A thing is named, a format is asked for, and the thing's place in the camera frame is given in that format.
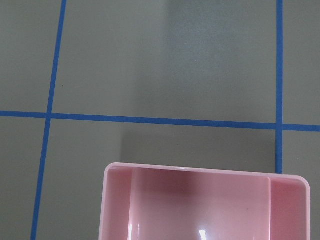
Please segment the pink plastic bin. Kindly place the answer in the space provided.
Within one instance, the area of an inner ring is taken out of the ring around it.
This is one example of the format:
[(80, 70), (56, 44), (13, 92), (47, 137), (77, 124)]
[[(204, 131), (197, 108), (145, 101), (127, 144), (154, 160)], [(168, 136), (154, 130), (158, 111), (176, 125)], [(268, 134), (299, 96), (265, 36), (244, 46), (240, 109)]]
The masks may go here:
[(101, 240), (309, 240), (301, 176), (134, 163), (104, 172)]

